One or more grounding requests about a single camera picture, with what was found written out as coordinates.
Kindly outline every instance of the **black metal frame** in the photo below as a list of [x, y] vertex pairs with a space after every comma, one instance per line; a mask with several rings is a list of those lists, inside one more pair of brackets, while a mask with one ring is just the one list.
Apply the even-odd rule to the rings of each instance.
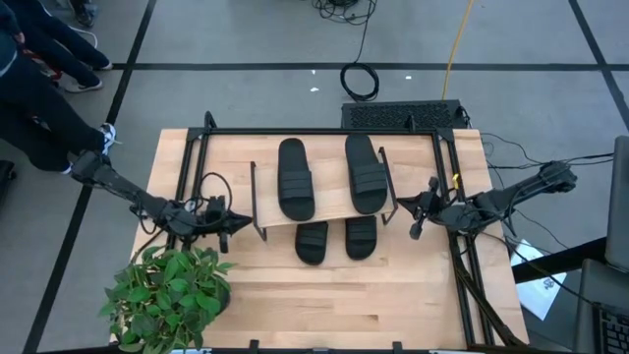
[[605, 248], [607, 237], [586, 242], [583, 245], [569, 248], [548, 256], [539, 257], [511, 267], [516, 284], [555, 275], [564, 271], [580, 269], [584, 260], [595, 260], [606, 264]]
[[[179, 181], [177, 185], [176, 192], [176, 200], [181, 201], [184, 198], [185, 194], [185, 185], [187, 181], [188, 174], [190, 172], [190, 163], [192, 160], [192, 150], [194, 143], [196, 141], [200, 141], [200, 152], [198, 157], [197, 169], [195, 171], [195, 180], [193, 182], [193, 199], [200, 195], [200, 180], [203, 176], [204, 170], [204, 161], [207, 156], [208, 142], [211, 135], [349, 135], [349, 134], [368, 134], [368, 135], [412, 135], [412, 136], [426, 136], [431, 137], [432, 146], [434, 152], [434, 161], [437, 170], [437, 178], [439, 181], [443, 181], [440, 183], [440, 192], [441, 195], [444, 196], [447, 200], [449, 200], [448, 196], [448, 186], [446, 180], [445, 166], [443, 163], [443, 155], [441, 151], [441, 140], [446, 141], [448, 146], [448, 156], [450, 159], [450, 164], [452, 166], [453, 175], [458, 175], [458, 189], [457, 189], [457, 199], [459, 201], [465, 200], [465, 190], [463, 188], [463, 180], [461, 178], [461, 170], [458, 160], [458, 155], [456, 152], [456, 146], [454, 142], [454, 135], [451, 129], [437, 129], [437, 130], [418, 130], [415, 128], [414, 124], [410, 124], [408, 130], [370, 130], [370, 129], [338, 129], [338, 128], [315, 128], [315, 129], [284, 129], [284, 128], [217, 128], [214, 119], [211, 117], [211, 114], [206, 113], [205, 115], [205, 125], [202, 128], [189, 128], [188, 135], [186, 137], [186, 146], [184, 148], [184, 155], [182, 159], [181, 165], [181, 174], [179, 176]], [[385, 164], [388, 165], [388, 161], [386, 161], [386, 154], [384, 153], [384, 149], [381, 148], [378, 152], [382, 154], [383, 160]], [[252, 163], [252, 172], [254, 172], [255, 164]], [[392, 185], [392, 179], [390, 175], [390, 171], [387, 170], [387, 179], [389, 183]], [[393, 200], [395, 201], [394, 189], [392, 186], [389, 186], [392, 192]], [[388, 219], [382, 216], [383, 222], [388, 223], [388, 221], [393, 216], [393, 213], [397, 210], [397, 207], [394, 211], [391, 212]], [[168, 235], [167, 247], [174, 248], [176, 243], [176, 236]], [[461, 259], [461, 250], [458, 244], [458, 236], [453, 233], [448, 233], [448, 243], [450, 247], [452, 265], [454, 269], [457, 268], [465, 268], [463, 261]], [[474, 336], [474, 326], [472, 322], [472, 316], [470, 311], [470, 304], [468, 301], [468, 291], [472, 294], [472, 296], [479, 303], [479, 307], [482, 310], [487, 311], [490, 316], [497, 317], [495, 311], [491, 308], [490, 304], [484, 300], [485, 292], [483, 288], [483, 280], [481, 276], [481, 269], [478, 260], [478, 254], [476, 252], [476, 247], [473, 242], [468, 242], [467, 247], [469, 247], [469, 251], [467, 252], [469, 261], [470, 261], [470, 269], [471, 276], [465, 276], [464, 279], [460, 279], [458, 276], [455, 276], [456, 279], [456, 287], [459, 298], [459, 306], [461, 308], [461, 324], [463, 327], [467, 348], [469, 350], [473, 350], [476, 352], [486, 352], [486, 353], [498, 353], [504, 350], [513, 353], [525, 353], [530, 348], [514, 348], [514, 347], [501, 347], [494, 346], [493, 341], [493, 332], [489, 321], [484, 314], [484, 311], [480, 311], [481, 321], [483, 324], [483, 332], [485, 344], [477, 344]], [[250, 348], [212, 348], [211, 353], [214, 354], [237, 354], [237, 353], [284, 353], [284, 354], [292, 354], [292, 353], [304, 353], [304, 349], [258, 349], [257, 340], [252, 339]], [[391, 350], [337, 350], [327, 348], [314, 348], [307, 349], [312, 350], [313, 353], [330, 353], [333, 352], [335, 354], [355, 354], [355, 353], [365, 353], [365, 354], [390, 354]], [[71, 351], [60, 351], [56, 353], [72, 353], [72, 354], [83, 354], [83, 353], [119, 353], [120, 351], [112, 345], [101, 348], [87, 348], [87, 349], [79, 349], [79, 350], [71, 350]], [[428, 350], [404, 350], [402, 349], [402, 345], [399, 342], [393, 342], [393, 353], [394, 354], [403, 354], [403, 353], [429, 353]]]
[[[380, 149], [377, 152], [382, 156], [382, 164], [384, 165], [384, 172], [386, 173], [386, 184], [388, 186], [391, 199], [393, 200], [393, 210], [389, 213], [389, 216], [388, 217], [385, 216], [386, 212], [383, 212], [380, 214], [380, 217], [382, 218], [382, 223], [384, 225], [387, 225], [389, 221], [391, 221], [391, 219], [393, 218], [393, 215], [395, 215], [395, 212], [397, 211], [397, 208], [398, 208], [397, 197], [395, 195], [395, 188], [393, 188], [393, 179], [391, 178], [391, 170], [389, 167], [389, 162], [386, 159], [386, 153], [384, 152], [384, 147], [380, 147]], [[257, 231], [257, 234], [259, 234], [259, 237], [261, 237], [263, 241], [266, 241], [268, 237], [266, 234], [266, 228], [260, 227], [257, 224], [257, 189], [256, 189], [256, 162], [255, 161], [251, 161], [251, 178], [252, 178], [253, 225]]]
[[[192, 149], [195, 141], [200, 140], [201, 146], [199, 151], [199, 158], [197, 163], [197, 170], [195, 171], [195, 182], [193, 183], [193, 197], [197, 197], [200, 191], [200, 178], [203, 174], [204, 169], [204, 161], [207, 154], [207, 145], [209, 141], [210, 135], [349, 135], [349, 134], [368, 134], [368, 135], [413, 135], [413, 136], [426, 136], [430, 137], [432, 140], [432, 147], [434, 152], [434, 161], [437, 170], [437, 178], [439, 181], [443, 181], [440, 183], [440, 192], [442, 196], [449, 201], [448, 196], [448, 186], [445, 181], [447, 180], [445, 173], [445, 165], [443, 163], [443, 154], [441, 151], [441, 140], [446, 141], [448, 146], [448, 157], [450, 159], [450, 165], [452, 167], [452, 172], [454, 175], [459, 176], [459, 188], [457, 189], [457, 199], [459, 201], [465, 200], [465, 189], [463, 188], [463, 180], [461, 178], [461, 169], [459, 165], [458, 154], [456, 152], [456, 146], [454, 143], [454, 134], [452, 129], [417, 129], [413, 123], [409, 124], [408, 129], [403, 130], [374, 130], [374, 129], [339, 129], [339, 128], [313, 128], [313, 129], [293, 129], [293, 128], [217, 128], [216, 124], [211, 118], [211, 115], [208, 113], [205, 115], [205, 127], [202, 128], [190, 128], [188, 132], [188, 136], [186, 139], [186, 147], [184, 149], [184, 156], [182, 160], [181, 173], [179, 176], [179, 183], [177, 185], [177, 194], [176, 199], [182, 200], [185, 192], [185, 184], [187, 180], [187, 176], [190, 169], [190, 162], [192, 159]], [[395, 190], [392, 186], [392, 179], [390, 170], [388, 169], [388, 161], [386, 160], [386, 154], [384, 152], [384, 148], [380, 148], [378, 152], [382, 155], [383, 161], [385, 162], [387, 179], [389, 182], [389, 189], [391, 190], [393, 201], [394, 201], [394, 210], [389, 215], [388, 219], [382, 215], [382, 221], [384, 224], [388, 223], [390, 219], [393, 217], [393, 214], [397, 210], [397, 202], [395, 196]], [[254, 162], [251, 163], [251, 173], [252, 173], [252, 206], [253, 206], [253, 217], [254, 217], [254, 228], [262, 238], [262, 240], [266, 241], [267, 234], [266, 230], [259, 227], [257, 225], [257, 205], [256, 205], [256, 189], [255, 189], [255, 169], [256, 164]], [[456, 266], [456, 258], [460, 258], [461, 250], [458, 243], [458, 238], [454, 233], [448, 233], [449, 239], [449, 247], [452, 258], [452, 265]], [[174, 247], [174, 240], [169, 239], [168, 242], [169, 248]], [[483, 278], [481, 275], [481, 268], [479, 264], [478, 253], [476, 250], [476, 246], [473, 242], [467, 241], [466, 247], [470, 248], [470, 251], [467, 252], [469, 258], [470, 270], [473, 275], [472, 280], [481, 296], [485, 296], [484, 287], [483, 287]], [[463, 326], [463, 331], [465, 334], [465, 339], [468, 347], [474, 345], [476, 343], [474, 327], [472, 323], [472, 315], [470, 311], [470, 304], [467, 296], [466, 287], [463, 282], [458, 278], [456, 279], [456, 287], [457, 294], [459, 298], [459, 305], [461, 307], [461, 323]], [[485, 314], [481, 312], [481, 323], [483, 325], [483, 334], [485, 344], [493, 345], [493, 331], [491, 330], [491, 326], [489, 324], [488, 319]]]

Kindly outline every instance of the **person's leg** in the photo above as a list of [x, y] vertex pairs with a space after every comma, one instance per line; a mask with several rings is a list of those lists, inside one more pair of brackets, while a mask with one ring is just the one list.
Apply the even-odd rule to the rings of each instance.
[[49, 131], [5, 104], [0, 104], [0, 117], [0, 139], [25, 153], [33, 166], [52, 172], [70, 168], [68, 152], [55, 144]]
[[49, 79], [22, 54], [0, 78], [0, 100], [22, 107], [46, 122], [53, 136], [72, 150], [106, 152], [113, 144], [113, 127], [106, 127], [110, 130], [106, 136], [86, 124]]
[[47, 64], [75, 78], [81, 86], [91, 88], [101, 84], [98, 76], [38, 26], [33, 23], [21, 26], [27, 49], [39, 55]]
[[94, 69], [106, 68], [109, 59], [83, 39], [78, 33], [70, 29], [61, 20], [48, 14], [43, 5], [39, 4], [37, 23], [52, 38], [63, 44], [77, 59], [90, 65]]

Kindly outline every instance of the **black slide sandal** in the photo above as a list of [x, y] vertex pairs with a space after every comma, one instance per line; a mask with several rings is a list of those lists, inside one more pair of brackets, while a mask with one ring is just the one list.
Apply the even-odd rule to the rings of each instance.
[[325, 258], [327, 222], [312, 222], [297, 225], [295, 251], [300, 260], [311, 266], [320, 265]]
[[384, 165], [375, 156], [370, 137], [362, 134], [347, 136], [345, 154], [354, 208], [361, 214], [377, 212], [386, 202], [388, 188]]
[[315, 215], [313, 176], [299, 139], [286, 139], [279, 145], [277, 197], [282, 212], [292, 220], [306, 221]]
[[345, 250], [354, 261], [369, 257], [377, 242], [375, 216], [345, 219]]

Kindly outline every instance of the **wooden table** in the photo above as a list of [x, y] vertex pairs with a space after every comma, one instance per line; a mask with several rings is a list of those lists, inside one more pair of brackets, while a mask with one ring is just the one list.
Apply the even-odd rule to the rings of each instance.
[[[162, 131], [147, 187], [150, 193], [174, 198], [186, 133]], [[309, 160], [344, 154], [345, 136], [297, 137], [307, 147]], [[467, 195], [490, 189], [479, 132], [455, 131], [455, 137]], [[250, 162], [275, 165], [279, 143], [286, 138], [210, 137], [205, 172], [218, 172], [228, 180], [235, 212], [252, 214]], [[398, 197], [415, 196], [436, 176], [429, 137], [372, 136], [372, 143], [375, 149], [386, 149]], [[446, 149], [442, 145], [444, 156]], [[198, 147], [191, 171], [196, 168], [197, 151]], [[445, 166], [451, 175], [447, 158]], [[187, 191], [192, 189], [193, 174]], [[208, 178], [201, 190], [206, 197], [226, 195], [214, 178]], [[295, 225], [268, 228], [266, 243], [251, 225], [239, 231], [230, 240], [229, 254], [222, 255], [222, 260], [238, 264], [228, 276], [232, 303], [205, 329], [205, 346], [242, 348], [259, 339], [263, 348], [390, 349], [393, 341], [402, 341], [405, 349], [465, 348], [445, 229], [427, 222], [421, 239], [414, 241], [408, 234], [412, 222], [403, 209], [387, 226], [379, 221], [375, 251], [354, 262], [345, 254], [343, 220], [330, 221], [327, 253], [320, 266], [298, 259]], [[499, 224], [486, 232], [502, 237]], [[148, 237], [139, 228], [134, 251]], [[155, 245], [165, 242], [164, 235]], [[505, 246], [484, 235], [476, 244], [487, 299], [513, 332], [528, 341]], [[210, 235], [195, 246], [218, 249], [218, 238]], [[478, 308], [471, 297], [470, 306], [476, 341], [483, 342]]]

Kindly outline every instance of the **plant pot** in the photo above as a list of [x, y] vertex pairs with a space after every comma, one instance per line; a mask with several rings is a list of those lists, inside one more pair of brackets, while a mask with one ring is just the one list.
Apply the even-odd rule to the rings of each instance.
[[232, 296], [229, 293], [229, 291], [226, 291], [225, 289], [223, 289], [222, 287], [220, 288], [220, 311], [218, 312], [218, 314], [216, 314], [216, 316], [220, 315], [223, 313], [223, 311], [225, 311], [225, 309], [227, 309], [227, 307], [229, 306], [229, 303], [232, 301]]

